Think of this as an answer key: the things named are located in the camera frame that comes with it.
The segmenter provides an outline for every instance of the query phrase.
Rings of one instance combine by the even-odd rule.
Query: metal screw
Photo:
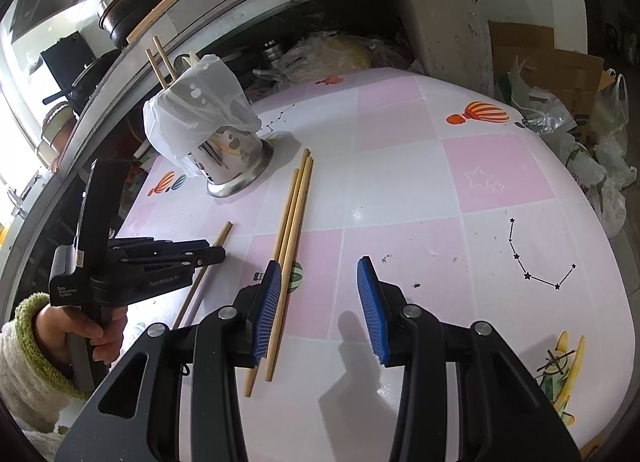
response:
[[[146,329],[146,333],[151,337],[158,337],[164,334],[164,325],[162,323],[153,323],[148,329]]]
[[[406,305],[402,309],[402,313],[407,317],[416,318],[422,314],[422,310],[417,305]]]
[[[231,306],[223,307],[218,311],[218,317],[220,319],[231,319],[235,318],[237,313],[238,311]]]
[[[486,321],[478,321],[474,325],[474,330],[481,336],[488,336],[494,329]]]

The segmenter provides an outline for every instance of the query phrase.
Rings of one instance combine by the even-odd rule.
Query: human hand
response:
[[[110,323],[103,328],[78,307],[47,305],[33,321],[33,336],[43,355],[58,369],[71,364],[71,355],[65,341],[67,333],[89,338],[95,346],[94,361],[102,361],[108,365],[120,355],[126,324],[127,307],[114,308]]]

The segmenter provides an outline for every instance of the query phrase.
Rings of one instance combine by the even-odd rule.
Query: device handle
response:
[[[100,326],[111,321],[111,308],[96,304],[82,305],[82,312]],[[94,349],[91,340],[76,334],[66,335],[66,346],[71,356],[71,368],[74,384],[81,392],[92,392],[107,376],[111,365],[94,361]]]

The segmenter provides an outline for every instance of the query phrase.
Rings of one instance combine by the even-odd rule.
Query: cardboard box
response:
[[[553,29],[520,23],[490,23],[494,76],[524,61],[522,79],[556,95],[574,115],[589,116],[604,81],[600,57],[553,48]]]

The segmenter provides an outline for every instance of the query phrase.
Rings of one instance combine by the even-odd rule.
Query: sleeve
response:
[[[33,337],[33,318],[47,303],[47,294],[27,298],[0,333],[0,395],[14,417],[42,433],[53,432],[70,397],[86,398],[47,361]]]

